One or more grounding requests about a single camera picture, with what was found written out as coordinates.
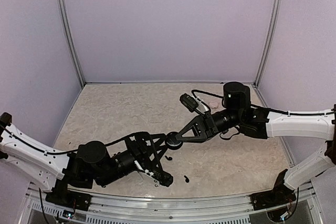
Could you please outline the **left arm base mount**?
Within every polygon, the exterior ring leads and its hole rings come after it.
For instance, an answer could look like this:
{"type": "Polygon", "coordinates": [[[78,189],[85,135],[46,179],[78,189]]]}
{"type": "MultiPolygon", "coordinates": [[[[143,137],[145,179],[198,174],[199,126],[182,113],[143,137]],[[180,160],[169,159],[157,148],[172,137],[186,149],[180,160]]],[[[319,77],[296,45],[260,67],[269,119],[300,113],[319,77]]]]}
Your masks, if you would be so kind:
{"type": "Polygon", "coordinates": [[[56,194],[55,192],[46,194],[46,201],[49,203],[82,211],[88,211],[91,198],[90,194],[69,190],[62,194],[56,194]]]}

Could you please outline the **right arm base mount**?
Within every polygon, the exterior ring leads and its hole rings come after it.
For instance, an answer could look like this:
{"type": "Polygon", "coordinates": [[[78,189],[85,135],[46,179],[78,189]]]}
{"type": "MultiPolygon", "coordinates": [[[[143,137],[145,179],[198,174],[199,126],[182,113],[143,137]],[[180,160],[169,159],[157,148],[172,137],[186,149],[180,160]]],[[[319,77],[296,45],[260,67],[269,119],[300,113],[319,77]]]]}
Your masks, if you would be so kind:
{"type": "Polygon", "coordinates": [[[272,190],[263,191],[250,195],[250,200],[254,210],[262,210],[283,205],[295,201],[297,199],[294,192],[283,193],[281,191],[274,192],[272,190]]]}

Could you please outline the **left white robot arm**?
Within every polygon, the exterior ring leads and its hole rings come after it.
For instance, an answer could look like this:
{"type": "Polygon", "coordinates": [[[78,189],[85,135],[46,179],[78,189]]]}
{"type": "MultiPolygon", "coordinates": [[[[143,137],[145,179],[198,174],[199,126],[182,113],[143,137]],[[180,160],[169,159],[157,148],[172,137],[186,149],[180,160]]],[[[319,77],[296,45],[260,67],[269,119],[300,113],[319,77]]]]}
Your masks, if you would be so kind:
{"type": "Polygon", "coordinates": [[[167,150],[165,139],[165,134],[135,132],[108,144],[95,140],[60,151],[24,134],[9,113],[1,114],[1,161],[18,168],[42,191],[52,192],[64,206],[74,199],[68,186],[106,187],[132,172],[169,187],[173,176],[160,162],[167,150]]]}

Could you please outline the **pink earbud charging case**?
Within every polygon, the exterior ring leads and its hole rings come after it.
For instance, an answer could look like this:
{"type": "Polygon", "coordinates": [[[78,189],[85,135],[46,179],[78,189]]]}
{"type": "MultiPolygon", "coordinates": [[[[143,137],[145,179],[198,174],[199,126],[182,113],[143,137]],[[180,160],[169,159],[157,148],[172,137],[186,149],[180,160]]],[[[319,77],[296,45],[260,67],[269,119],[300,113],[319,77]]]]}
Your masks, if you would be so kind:
{"type": "Polygon", "coordinates": [[[218,109],[219,107],[219,104],[216,101],[211,101],[208,105],[211,109],[218,109]]]}

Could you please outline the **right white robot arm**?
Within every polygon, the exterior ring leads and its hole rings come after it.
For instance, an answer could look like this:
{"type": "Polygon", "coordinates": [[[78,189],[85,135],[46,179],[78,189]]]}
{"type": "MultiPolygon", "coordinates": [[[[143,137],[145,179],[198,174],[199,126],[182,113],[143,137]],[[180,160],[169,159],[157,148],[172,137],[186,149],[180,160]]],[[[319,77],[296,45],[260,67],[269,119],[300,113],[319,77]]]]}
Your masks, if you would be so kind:
{"type": "Polygon", "coordinates": [[[293,168],[281,172],[269,192],[273,205],[281,204],[303,183],[335,167],[335,109],[317,112],[290,112],[253,105],[250,88],[240,82],[223,86],[222,111],[209,108],[199,113],[172,138],[172,143],[203,143],[233,127],[251,138],[311,137],[325,140],[313,154],[293,168]]]}

